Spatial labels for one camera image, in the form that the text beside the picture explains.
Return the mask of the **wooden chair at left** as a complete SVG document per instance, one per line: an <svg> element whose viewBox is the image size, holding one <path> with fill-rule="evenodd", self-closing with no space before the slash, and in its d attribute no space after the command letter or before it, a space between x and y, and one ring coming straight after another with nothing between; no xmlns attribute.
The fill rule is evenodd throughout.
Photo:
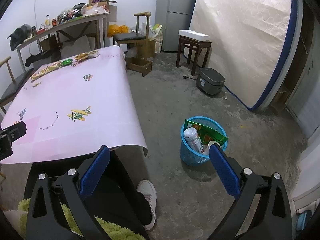
<svg viewBox="0 0 320 240"><path fill-rule="evenodd" d="M1 110L4 114L7 113L5 110L4 106L6 106L8 103L12 102L16 95L19 93L19 91L22 89L24 84L29 80L29 78L33 75L35 70L33 68L27 70L23 74L19 75L18 77L14 77L9 60L11 57L6 57L3 61L1 61L1 67L3 67L5 64L7 66L7 70L9 72L10 78L11 78L11 83L1 96Z"/></svg>

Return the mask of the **orange plastic bag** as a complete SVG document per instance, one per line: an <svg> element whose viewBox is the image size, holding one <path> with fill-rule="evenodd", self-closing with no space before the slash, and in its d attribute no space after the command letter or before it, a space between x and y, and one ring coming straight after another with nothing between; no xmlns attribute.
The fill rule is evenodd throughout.
<svg viewBox="0 0 320 240"><path fill-rule="evenodd" d="M112 37L116 34L125 34L129 33L130 29L126 25L117 25L117 24L111 24L108 26L107 29L107 36Z"/></svg>

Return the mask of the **green snack bag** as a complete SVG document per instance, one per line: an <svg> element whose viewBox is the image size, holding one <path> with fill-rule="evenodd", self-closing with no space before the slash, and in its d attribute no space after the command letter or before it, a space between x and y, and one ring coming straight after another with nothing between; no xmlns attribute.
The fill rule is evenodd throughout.
<svg viewBox="0 0 320 240"><path fill-rule="evenodd" d="M185 120L184 129L191 127L197 130L198 136L200 137L200 140L202 141L203 145L208 145L210 141L216 141L220 144L220 146L222 146L228 140L228 138L224 136L222 133L216 131L215 129L209 126Z"/></svg>

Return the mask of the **white foam box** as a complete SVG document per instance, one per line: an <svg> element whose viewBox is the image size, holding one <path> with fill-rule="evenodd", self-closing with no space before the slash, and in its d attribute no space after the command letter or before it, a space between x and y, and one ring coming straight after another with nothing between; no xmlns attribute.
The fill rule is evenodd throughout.
<svg viewBox="0 0 320 240"><path fill-rule="evenodd" d="M180 36L191 38L193 40L197 40L197 41L200 41L200 42L209 41L210 40L210 36L209 35L198 33L198 32L193 31L193 30L179 30L178 34Z"/></svg>

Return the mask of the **green fluffy rug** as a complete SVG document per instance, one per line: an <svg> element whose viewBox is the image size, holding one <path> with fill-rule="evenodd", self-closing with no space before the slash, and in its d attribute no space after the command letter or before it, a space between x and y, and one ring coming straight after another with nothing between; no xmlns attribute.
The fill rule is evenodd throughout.
<svg viewBox="0 0 320 240"><path fill-rule="evenodd" d="M30 198L23 199L19 202L17 210L22 211L22 216L19 220L19 234L23 239L26 239L26 225L27 225L27 214L30 204ZM67 223L70 226L73 233L77 233L78 235L82 236L82 233L80 232L80 229L78 228L70 209L65 205L61 205L63 209L63 213L65 215L65 218L67 219ZM121 226L106 222L101 218L98 218L95 216L95 219L98 221L100 226L103 228L103 230L111 237L111 239L120 239L120 240L129 240L129 239L140 239L143 240L144 237L140 234L134 233L132 230L128 228L122 228Z"/></svg>

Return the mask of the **dark wooden stool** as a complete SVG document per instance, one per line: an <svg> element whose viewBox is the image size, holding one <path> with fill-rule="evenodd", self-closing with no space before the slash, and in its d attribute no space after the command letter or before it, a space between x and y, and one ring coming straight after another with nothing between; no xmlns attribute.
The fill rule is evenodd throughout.
<svg viewBox="0 0 320 240"><path fill-rule="evenodd" d="M196 72L196 67L197 67L197 62L200 57L200 53L202 49L206 49L206 53L204 56L202 68L204 68L207 64L207 60L209 57L209 52L211 49L212 43L210 41L198 41L193 38L189 38L186 36L179 36L179 41L178 41L178 52L177 52L177 58L176 58L176 67L178 68L180 66L180 58L181 58L181 52L182 48L188 48L188 57L187 57L187 64L191 63L191 57L193 54L193 51L195 51L194 54L194 60L193 60L193 66L191 69L191 75L194 76Z"/></svg>

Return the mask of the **grey wooden side table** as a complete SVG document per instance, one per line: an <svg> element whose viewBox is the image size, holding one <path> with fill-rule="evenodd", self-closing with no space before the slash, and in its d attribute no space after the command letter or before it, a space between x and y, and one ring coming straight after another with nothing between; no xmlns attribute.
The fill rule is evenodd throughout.
<svg viewBox="0 0 320 240"><path fill-rule="evenodd" d="M25 64L22 58L21 50L24 47L29 46L33 42L37 42L37 46L39 51L42 51L42 47L40 45L40 39L45 38L46 36L50 36L51 34L56 34L57 40L59 41L59 34L64 35L65 37L69 38L70 41L77 40L77 37L72 37L69 35L69 33L65 32L65 29L75 27L80 24L86 24L84 29L81 31L81 36L86 29L90 26L91 23L97 24L97 40L99 48L103 48L106 46L106 39L107 39L107 28L108 28L108 16L110 15L109 12L97 14L97 15L90 15L90 16L84 16L84 17L77 17L73 20L70 20L65 23L61 23L55 27L51 27L44 32L37 34L31 38L26 39L22 44L20 44L15 50L17 51L18 59L20 62L20 65L22 67L22 70L26 72Z"/></svg>

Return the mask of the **white can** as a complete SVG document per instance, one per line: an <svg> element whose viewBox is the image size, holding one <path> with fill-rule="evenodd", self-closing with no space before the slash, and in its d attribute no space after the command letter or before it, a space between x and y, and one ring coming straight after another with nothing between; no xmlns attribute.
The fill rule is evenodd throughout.
<svg viewBox="0 0 320 240"><path fill-rule="evenodd" d="M202 154L203 144L202 144L202 141L197 133L197 130L194 127L187 128L183 132L183 136L184 136L187 144L189 145L189 147L193 151L195 151L199 154Z"/></svg>

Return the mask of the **green snack packet on table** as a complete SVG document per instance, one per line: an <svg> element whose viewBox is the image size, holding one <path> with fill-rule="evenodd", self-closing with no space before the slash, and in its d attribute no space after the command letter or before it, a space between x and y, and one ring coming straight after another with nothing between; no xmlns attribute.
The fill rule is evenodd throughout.
<svg viewBox="0 0 320 240"><path fill-rule="evenodd" d="M60 67L69 66L73 63L72 59L66 59L60 62Z"/></svg>

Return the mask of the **grey refrigerator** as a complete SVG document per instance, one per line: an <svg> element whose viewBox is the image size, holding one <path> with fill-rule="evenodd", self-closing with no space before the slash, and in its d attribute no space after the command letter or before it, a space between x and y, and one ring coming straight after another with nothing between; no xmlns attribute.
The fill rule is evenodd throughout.
<svg viewBox="0 0 320 240"><path fill-rule="evenodd" d="M157 0L155 22L162 25L164 52L178 51L178 32L188 29L196 0Z"/></svg>

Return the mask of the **blue trash basket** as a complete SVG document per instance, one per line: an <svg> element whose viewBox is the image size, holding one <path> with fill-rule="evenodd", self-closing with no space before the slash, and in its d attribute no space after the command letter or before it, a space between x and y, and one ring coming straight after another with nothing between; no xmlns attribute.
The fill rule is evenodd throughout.
<svg viewBox="0 0 320 240"><path fill-rule="evenodd" d="M199 166L209 160L209 143L217 142L226 150L228 137L223 127L205 116L185 119L181 131L180 158L189 166Z"/></svg>

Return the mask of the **yellow striped snack packet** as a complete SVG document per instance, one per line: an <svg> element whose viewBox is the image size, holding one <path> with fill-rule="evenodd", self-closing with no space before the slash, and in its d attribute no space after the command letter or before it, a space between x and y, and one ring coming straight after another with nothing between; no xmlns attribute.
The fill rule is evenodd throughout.
<svg viewBox="0 0 320 240"><path fill-rule="evenodd" d="M61 67L61 61L58 61L54 64L48 65L46 67L44 67L41 70L38 70L37 72L35 72L32 76L31 76L31 81L35 81L55 70L58 70Z"/></svg>

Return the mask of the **white mattress with blue edge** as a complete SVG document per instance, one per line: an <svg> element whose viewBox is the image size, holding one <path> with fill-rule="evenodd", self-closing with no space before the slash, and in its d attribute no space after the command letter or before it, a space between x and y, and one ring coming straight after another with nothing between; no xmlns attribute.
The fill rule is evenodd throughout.
<svg viewBox="0 0 320 240"><path fill-rule="evenodd" d="M254 110L285 68L297 18L298 0L196 0L190 28L210 37L208 67Z"/></svg>

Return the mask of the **black helmet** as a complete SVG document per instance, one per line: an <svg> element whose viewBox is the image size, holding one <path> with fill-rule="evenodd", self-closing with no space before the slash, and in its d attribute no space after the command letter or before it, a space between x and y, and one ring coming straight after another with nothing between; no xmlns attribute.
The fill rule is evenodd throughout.
<svg viewBox="0 0 320 240"><path fill-rule="evenodd" d="M20 44L22 44L26 39L31 37L32 28L28 24L23 24L22 26L15 29L8 38L10 39L10 49L14 51Z"/></svg>

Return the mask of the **grey rice cooker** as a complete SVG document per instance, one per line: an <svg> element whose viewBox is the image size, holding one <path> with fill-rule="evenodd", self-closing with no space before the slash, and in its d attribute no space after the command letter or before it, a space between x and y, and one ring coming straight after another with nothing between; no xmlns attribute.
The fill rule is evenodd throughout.
<svg viewBox="0 0 320 240"><path fill-rule="evenodd" d="M225 78L213 68L201 68L196 79L197 87L208 95L216 95L221 92L225 84Z"/></svg>

